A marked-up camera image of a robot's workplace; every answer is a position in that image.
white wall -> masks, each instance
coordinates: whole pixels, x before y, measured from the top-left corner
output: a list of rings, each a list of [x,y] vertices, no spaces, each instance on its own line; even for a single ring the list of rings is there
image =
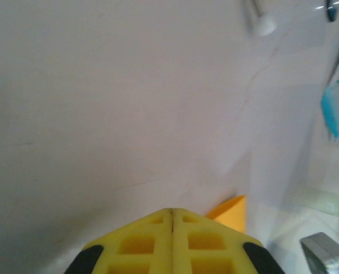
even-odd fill
[[[238,194],[266,243],[339,52],[323,4],[267,1],[257,38],[244,1],[0,1],[0,273]]]

metal object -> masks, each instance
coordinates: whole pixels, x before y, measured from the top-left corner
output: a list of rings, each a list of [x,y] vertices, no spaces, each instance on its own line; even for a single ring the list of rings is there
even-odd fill
[[[258,17],[257,22],[254,24],[255,33],[259,36],[272,33],[277,28],[275,20],[265,12],[260,0],[252,0],[252,4]]]
[[[256,10],[258,17],[262,17],[263,15],[265,15],[260,0],[252,0],[252,4],[254,6],[254,9]]]
[[[337,19],[339,0],[327,0],[325,8],[328,20],[334,22]]]
[[[312,274],[339,274],[339,244],[320,232],[300,240]]]

yellow foam object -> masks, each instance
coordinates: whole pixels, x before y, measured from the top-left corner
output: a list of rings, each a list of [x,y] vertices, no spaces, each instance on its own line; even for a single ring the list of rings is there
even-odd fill
[[[228,200],[213,209],[206,215],[218,223],[226,225],[236,231],[246,231],[246,197],[245,195]]]
[[[243,243],[262,244],[206,217],[166,208],[87,244],[104,247],[92,274],[257,274]]]

